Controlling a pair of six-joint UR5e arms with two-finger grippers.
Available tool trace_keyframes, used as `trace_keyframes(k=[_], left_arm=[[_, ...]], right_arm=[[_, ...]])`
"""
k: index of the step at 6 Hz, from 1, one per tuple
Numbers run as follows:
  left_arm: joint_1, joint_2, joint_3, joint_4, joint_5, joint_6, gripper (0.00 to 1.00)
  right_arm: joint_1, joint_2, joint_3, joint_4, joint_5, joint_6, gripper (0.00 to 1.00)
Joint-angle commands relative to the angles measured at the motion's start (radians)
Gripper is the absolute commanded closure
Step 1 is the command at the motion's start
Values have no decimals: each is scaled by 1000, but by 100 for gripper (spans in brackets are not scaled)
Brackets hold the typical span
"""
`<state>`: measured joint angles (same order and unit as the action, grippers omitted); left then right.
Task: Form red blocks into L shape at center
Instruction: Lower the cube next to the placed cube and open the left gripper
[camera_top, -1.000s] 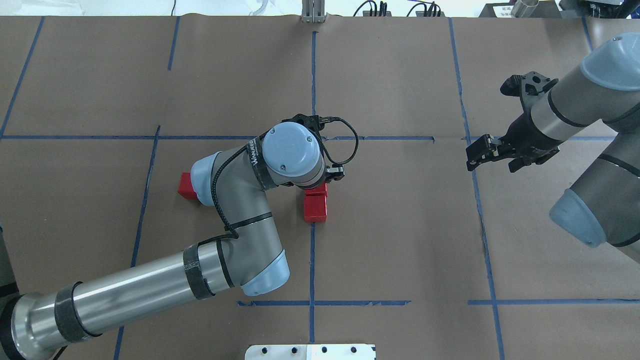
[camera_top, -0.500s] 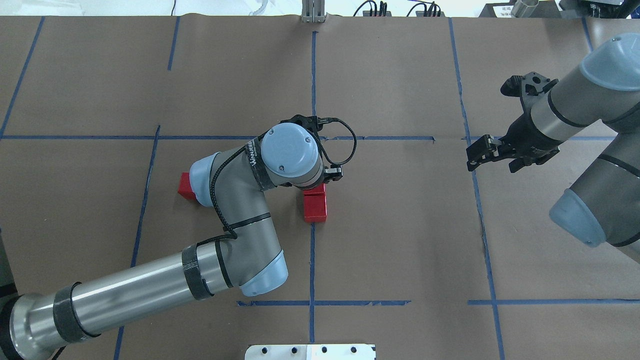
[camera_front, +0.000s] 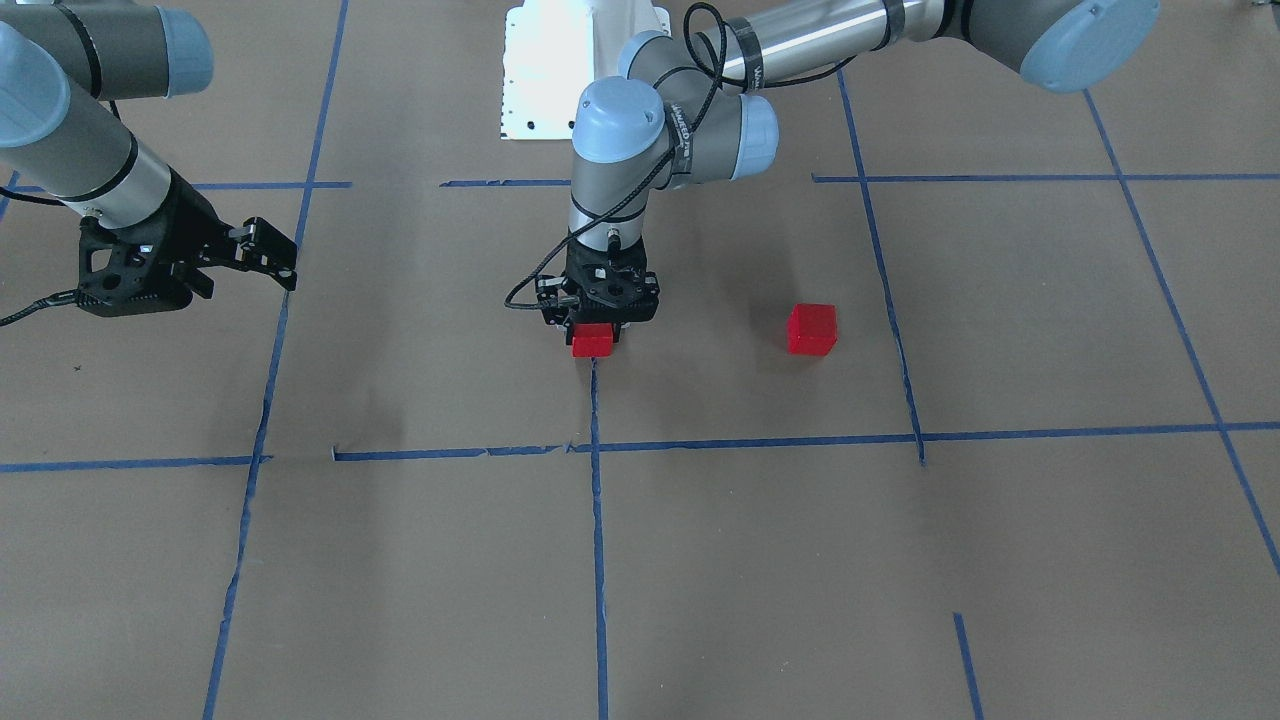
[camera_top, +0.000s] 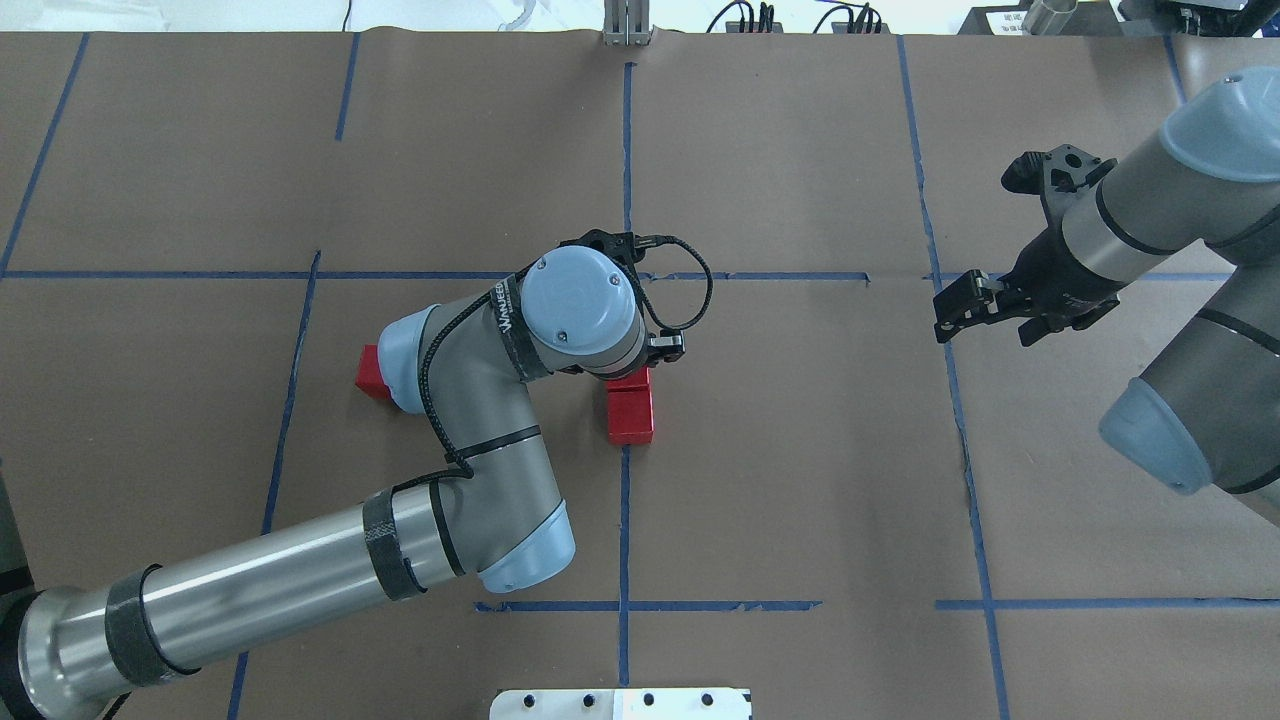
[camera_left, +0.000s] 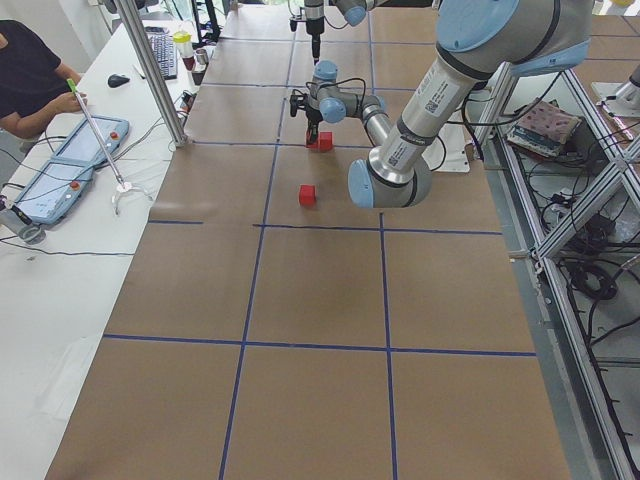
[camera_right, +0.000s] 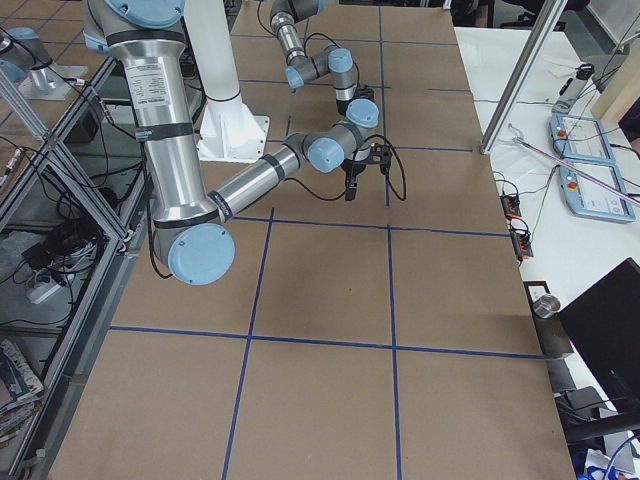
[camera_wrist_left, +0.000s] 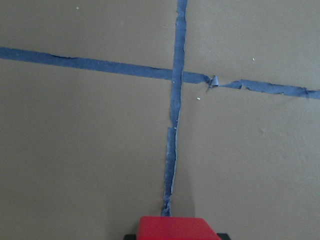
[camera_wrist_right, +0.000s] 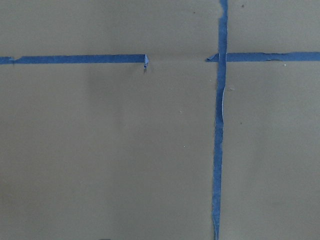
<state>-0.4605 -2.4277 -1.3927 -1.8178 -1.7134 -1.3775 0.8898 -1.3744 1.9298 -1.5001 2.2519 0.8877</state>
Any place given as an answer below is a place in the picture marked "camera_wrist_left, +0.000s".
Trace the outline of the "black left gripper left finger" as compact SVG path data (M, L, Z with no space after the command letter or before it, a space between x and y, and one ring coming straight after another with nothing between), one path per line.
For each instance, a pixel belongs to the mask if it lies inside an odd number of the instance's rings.
M136 235L135 234L126 234L124 236L124 240L136 240Z

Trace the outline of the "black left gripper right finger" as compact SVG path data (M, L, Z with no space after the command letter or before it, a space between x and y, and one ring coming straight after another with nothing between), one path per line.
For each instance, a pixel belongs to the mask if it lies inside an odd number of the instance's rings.
M217 235L221 240L230 240L230 237L227 233L217 233Z

